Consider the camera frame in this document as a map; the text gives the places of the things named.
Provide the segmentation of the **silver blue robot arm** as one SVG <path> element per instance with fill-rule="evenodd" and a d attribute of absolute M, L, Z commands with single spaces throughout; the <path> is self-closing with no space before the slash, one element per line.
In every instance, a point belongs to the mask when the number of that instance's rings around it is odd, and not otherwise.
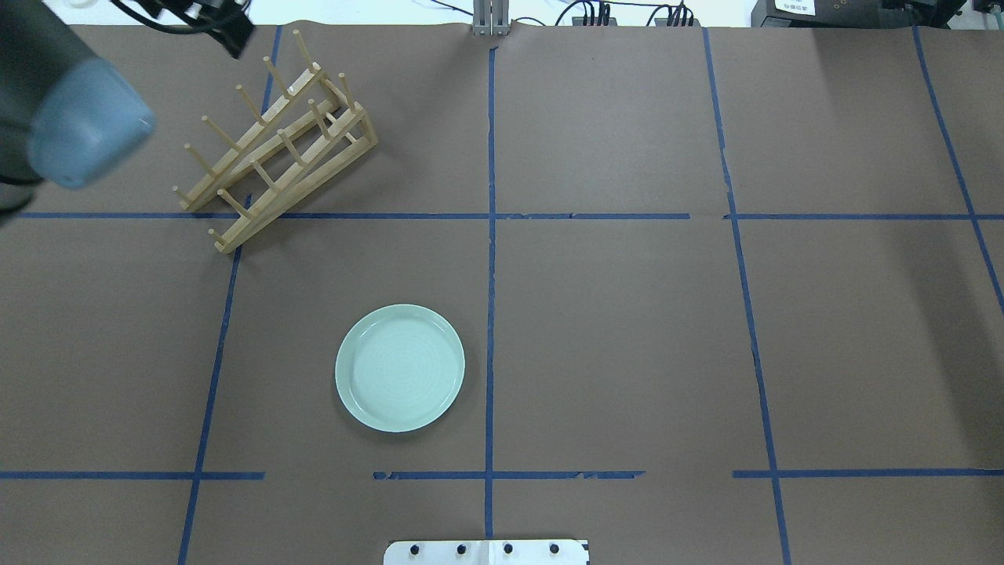
<path fill-rule="evenodd" d="M 126 76 L 41 1 L 1 4 L 2 222 L 41 184 L 85 188 L 155 131 Z"/>

